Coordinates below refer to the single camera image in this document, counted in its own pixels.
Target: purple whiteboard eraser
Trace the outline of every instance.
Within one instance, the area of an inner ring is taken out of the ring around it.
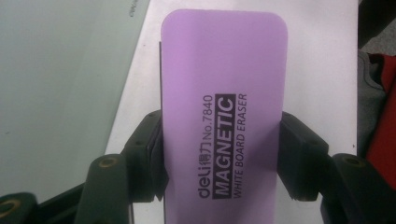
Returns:
[[[273,223],[287,29],[262,12],[163,22],[167,224]]]

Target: gray wall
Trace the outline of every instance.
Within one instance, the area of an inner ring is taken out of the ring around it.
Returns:
[[[105,152],[149,0],[0,1],[0,196],[47,200]]]

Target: red object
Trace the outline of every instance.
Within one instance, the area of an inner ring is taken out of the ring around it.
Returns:
[[[370,61],[383,64],[381,81],[387,99],[366,159],[396,189],[396,56],[376,54]]]

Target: clamp jaw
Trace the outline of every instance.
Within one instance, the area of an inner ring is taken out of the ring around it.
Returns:
[[[279,139],[277,172],[290,197],[312,202],[322,194],[325,224],[395,223],[396,193],[368,161],[330,157],[327,143],[285,112]],[[167,181],[158,110],[144,117],[121,154],[93,161],[84,184],[41,204],[30,193],[1,197],[0,224],[129,223],[132,203],[161,200]]]

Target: white surface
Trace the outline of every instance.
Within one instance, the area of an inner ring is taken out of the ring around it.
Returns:
[[[330,154],[355,153],[358,1],[151,0],[106,153],[120,152],[140,120],[160,108],[159,48],[164,17],[179,8],[269,11],[289,29],[284,110],[318,133]],[[278,182],[276,223],[322,223],[319,201],[292,201]],[[163,223],[161,204],[136,204],[138,224]]]

